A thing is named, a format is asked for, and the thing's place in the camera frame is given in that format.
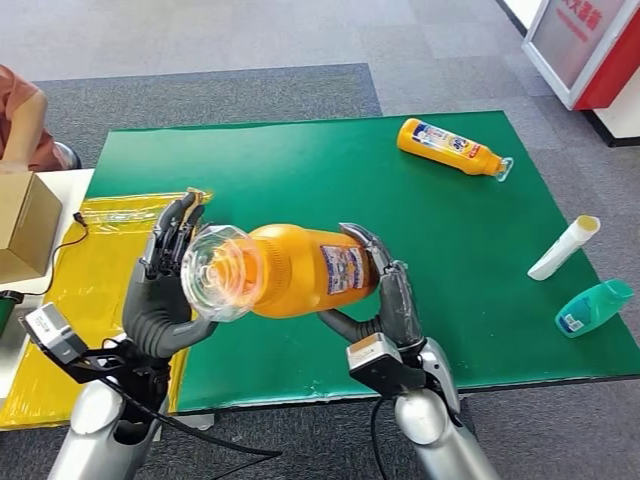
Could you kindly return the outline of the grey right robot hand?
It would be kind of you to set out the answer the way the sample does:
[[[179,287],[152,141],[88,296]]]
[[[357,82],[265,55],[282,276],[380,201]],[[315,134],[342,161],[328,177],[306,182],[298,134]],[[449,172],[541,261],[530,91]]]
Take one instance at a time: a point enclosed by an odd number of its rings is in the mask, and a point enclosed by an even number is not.
[[[392,258],[380,237],[365,227],[342,222],[340,229],[364,247],[375,268],[379,311],[367,321],[356,321],[337,309],[321,311],[318,317],[350,343],[374,333],[383,333],[402,351],[421,343],[423,334],[407,265]]]

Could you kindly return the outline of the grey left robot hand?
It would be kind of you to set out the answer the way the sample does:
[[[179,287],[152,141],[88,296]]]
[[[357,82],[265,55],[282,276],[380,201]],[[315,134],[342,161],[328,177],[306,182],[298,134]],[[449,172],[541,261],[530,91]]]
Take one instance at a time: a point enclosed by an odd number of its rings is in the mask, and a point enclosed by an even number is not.
[[[122,324],[128,338],[143,353],[171,358],[217,329],[216,322],[192,318],[180,277],[183,259],[204,210],[194,192],[172,201],[158,217],[134,263]]]

